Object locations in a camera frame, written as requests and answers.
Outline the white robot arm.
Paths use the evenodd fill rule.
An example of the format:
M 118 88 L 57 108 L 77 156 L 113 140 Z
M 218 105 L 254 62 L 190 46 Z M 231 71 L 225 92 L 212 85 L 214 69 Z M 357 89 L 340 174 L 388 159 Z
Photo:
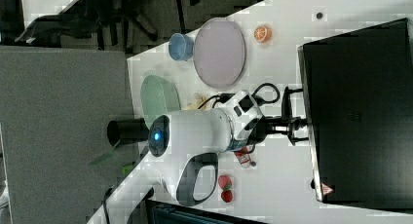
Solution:
M 284 90 L 282 113 L 277 117 L 264 116 L 260 106 L 265 101 L 246 90 L 217 108 L 161 115 L 151 125 L 148 153 L 116 189 L 105 194 L 87 224 L 127 224 L 157 183 L 180 205 L 199 205 L 203 202 L 195 196 L 199 172 L 204 167 L 218 169 L 219 154 L 258 144 L 269 134 L 280 133 L 293 144 L 299 142 L 294 133 L 308 121 L 292 115 L 292 93 Z

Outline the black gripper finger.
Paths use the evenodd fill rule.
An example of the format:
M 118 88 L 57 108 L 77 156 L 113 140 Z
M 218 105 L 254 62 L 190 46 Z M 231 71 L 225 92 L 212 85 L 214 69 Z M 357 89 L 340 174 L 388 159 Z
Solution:
M 287 134 L 287 138 L 288 138 L 288 140 L 290 141 L 290 143 L 291 143 L 292 145 L 295 145 L 297 142 L 308 141 L 308 140 L 309 140 L 308 137 L 297 137 L 297 136 L 294 134 L 294 131 L 290 131 L 290 132 Z
M 291 89 L 286 87 L 282 95 L 282 116 L 284 118 L 292 118 L 292 105 L 290 96 L 294 93 L 301 93 L 302 89 Z

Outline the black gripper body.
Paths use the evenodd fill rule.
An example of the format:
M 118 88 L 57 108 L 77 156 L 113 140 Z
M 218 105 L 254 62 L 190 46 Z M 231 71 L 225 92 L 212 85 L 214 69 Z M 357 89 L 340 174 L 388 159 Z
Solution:
M 296 131 L 294 119 L 284 117 L 263 117 L 256 125 L 256 141 L 262 142 L 270 134 L 283 134 Z

